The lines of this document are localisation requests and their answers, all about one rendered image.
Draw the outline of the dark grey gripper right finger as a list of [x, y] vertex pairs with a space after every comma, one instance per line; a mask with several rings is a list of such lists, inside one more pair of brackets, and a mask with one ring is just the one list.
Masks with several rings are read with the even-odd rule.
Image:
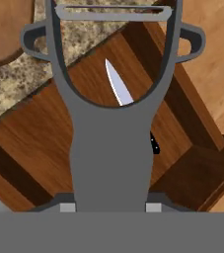
[[188, 208], [174, 204], [165, 193], [150, 192], [145, 203], [146, 212], [189, 211]]

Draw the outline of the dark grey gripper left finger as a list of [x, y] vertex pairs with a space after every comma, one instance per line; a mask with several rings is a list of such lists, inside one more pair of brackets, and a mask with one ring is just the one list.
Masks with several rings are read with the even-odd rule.
[[75, 212], [76, 203], [73, 193], [58, 193], [46, 204], [31, 209], [31, 212]]

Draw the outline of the grey Y-shaped vegetable peeler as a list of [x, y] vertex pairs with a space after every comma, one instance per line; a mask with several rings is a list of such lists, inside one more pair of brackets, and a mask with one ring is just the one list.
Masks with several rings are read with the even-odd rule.
[[[183, 0], [159, 14], [141, 12], [67, 13], [67, 4], [45, 0], [45, 19], [24, 26], [24, 52], [51, 63], [56, 88], [73, 123], [69, 151], [76, 211], [145, 211], [153, 151], [150, 129], [170, 87], [177, 63], [200, 56], [203, 29], [182, 21]], [[60, 22], [125, 21], [167, 23], [165, 51], [157, 81], [127, 107], [97, 105], [73, 85], [64, 63]]]

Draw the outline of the round wooden cutting board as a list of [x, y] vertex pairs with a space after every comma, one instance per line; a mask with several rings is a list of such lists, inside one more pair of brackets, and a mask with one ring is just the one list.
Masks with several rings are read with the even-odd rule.
[[35, 0], [0, 0], [0, 66], [19, 57], [20, 31], [34, 21]]

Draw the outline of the open wooden drawer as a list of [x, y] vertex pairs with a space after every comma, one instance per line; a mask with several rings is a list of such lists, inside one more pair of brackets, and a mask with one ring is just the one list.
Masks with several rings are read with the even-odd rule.
[[[101, 105], [116, 103], [105, 71], [111, 61], [134, 98], [156, 81], [165, 35], [157, 24], [128, 24], [68, 72], [77, 89]], [[209, 211], [224, 195], [224, 134], [178, 64], [151, 127], [161, 147], [151, 191], [194, 211]], [[76, 129], [54, 82], [41, 86], [0, 119], [0, 200], [24, 211], [70, 192], [76, 184], [69, 148]]]

